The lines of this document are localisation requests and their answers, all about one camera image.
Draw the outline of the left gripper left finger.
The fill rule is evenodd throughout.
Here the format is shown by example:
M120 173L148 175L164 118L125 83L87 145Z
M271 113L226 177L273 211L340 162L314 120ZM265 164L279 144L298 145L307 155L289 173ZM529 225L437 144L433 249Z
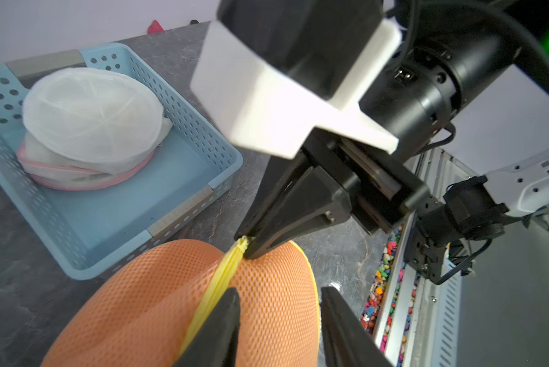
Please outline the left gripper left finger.
M234 366L239 338L239 293L228 288L174 366Z

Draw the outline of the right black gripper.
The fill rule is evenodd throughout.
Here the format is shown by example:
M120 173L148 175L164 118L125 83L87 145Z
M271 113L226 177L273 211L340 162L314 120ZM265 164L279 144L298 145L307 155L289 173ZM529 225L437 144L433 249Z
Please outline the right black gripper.
M308 152L322 159L320 167L311 168L303 151L291 160L271 156L234 236L251 239L246 259L350 217L367 232L393 229L427 194L404 163L451 143L454 117L513 63L513 49L502 45L417 45L402 56L360 101L366 116L398 138L396 151L317 132Z

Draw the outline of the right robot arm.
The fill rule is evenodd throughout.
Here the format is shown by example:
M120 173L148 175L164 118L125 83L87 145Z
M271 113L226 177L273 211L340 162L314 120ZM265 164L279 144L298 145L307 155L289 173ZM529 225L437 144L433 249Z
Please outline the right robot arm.
M476 2L413 2L409 19L415 46L386 88L363 101L366 115L397 135L397 150L389 154L318 129L297 157L271 158L237 232L248 239L246 258L348 217L367 231L387 231L414 213L405 259L443 284L450 278L440 269L448 243L488 246L505 226L528 222L549 204L549 148L526 154L528 135L542 137L549 128L549 104L537 106L531 93L513 92L502 80L516 65L549 91L542 46L511 16ZM437 148L436 133L455 136L464 122L469 145L486 158L507 154L510 164L450 186L437 201L404 163Z

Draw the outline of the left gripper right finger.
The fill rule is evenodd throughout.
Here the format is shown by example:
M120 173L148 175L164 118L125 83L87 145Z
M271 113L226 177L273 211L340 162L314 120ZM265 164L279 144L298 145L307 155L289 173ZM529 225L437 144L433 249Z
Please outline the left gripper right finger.
M335 287L322 287L320 303L327 366L391 367Z

